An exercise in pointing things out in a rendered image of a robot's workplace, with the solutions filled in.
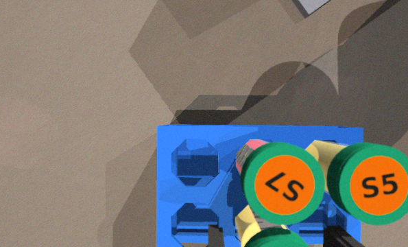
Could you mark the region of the sample tube s5 with green cap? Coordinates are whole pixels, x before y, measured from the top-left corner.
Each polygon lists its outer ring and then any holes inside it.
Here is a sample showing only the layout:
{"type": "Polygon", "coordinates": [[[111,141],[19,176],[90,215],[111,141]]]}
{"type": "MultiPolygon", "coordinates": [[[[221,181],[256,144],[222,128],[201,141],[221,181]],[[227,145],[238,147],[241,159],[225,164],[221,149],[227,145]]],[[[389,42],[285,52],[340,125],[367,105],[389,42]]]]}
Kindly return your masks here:
{"type": "Polygon", "coordinates": [[[306,149],[324,173],[325,193],[353,218],[382,226],[408,213],[408,157],[376,143],[314,140],[306,149]]]}

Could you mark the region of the grey flat tray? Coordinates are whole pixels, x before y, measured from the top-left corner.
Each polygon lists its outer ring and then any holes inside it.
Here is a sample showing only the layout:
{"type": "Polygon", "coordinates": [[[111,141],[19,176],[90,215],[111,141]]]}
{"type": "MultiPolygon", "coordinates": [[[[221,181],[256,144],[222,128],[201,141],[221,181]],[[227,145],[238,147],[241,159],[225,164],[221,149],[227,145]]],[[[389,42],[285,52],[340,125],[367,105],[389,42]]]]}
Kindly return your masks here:
{"type": "Polygon", "coordinates": [[[316,10],[320,9],[323,5],[328,3],[330,0],[292,0],[297,9],[307,18],[313,14],[316,10]]]}

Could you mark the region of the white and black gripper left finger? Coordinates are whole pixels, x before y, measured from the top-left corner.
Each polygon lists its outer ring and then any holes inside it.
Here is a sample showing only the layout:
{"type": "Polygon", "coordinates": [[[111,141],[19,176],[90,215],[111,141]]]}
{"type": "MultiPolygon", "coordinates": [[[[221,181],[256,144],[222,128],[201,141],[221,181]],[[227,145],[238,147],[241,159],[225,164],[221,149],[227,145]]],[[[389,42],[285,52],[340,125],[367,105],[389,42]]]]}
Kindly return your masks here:
{"type": "Polygon", "coordinates": [[[218,224],[208,224],[208,247],[225,247],[223,228],[218,224]]]}

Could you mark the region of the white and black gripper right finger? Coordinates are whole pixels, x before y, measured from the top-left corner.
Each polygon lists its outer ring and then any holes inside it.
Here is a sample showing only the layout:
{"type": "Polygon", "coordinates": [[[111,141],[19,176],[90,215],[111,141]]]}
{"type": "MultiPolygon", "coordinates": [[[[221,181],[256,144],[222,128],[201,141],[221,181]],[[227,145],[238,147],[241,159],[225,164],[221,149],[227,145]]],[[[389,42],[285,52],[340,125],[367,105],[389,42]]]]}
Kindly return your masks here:
{"type": "Polygon", "coordinates": [[[323,247],[365,247],[341,226],[327,226],[323,233],[323,247]]]}

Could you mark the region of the blue tube rack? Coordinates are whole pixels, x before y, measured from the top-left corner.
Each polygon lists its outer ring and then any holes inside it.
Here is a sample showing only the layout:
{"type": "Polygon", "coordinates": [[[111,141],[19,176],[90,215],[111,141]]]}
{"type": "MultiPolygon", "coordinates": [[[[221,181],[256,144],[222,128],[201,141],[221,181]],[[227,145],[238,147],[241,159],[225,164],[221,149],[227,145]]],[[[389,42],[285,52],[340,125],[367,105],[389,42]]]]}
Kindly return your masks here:
{"type": "MultiPolygon", "coordinates": [[[[157,126],[157,247],[208,243],[208,229],[201,229],[208,224],[223,227],[225,247],[239,247],[235,217],[248,202],[241,189],[236,153],[250,139],[290,143],[304,150],[314,140],[348,145],[363,142],[356,127],[157,126]]],[[[312,215],[287,227],[307,244],[323,244],[328,225],[341,226],[361,239],[361,221],[340,209],[325,192],[312,215]]]]}

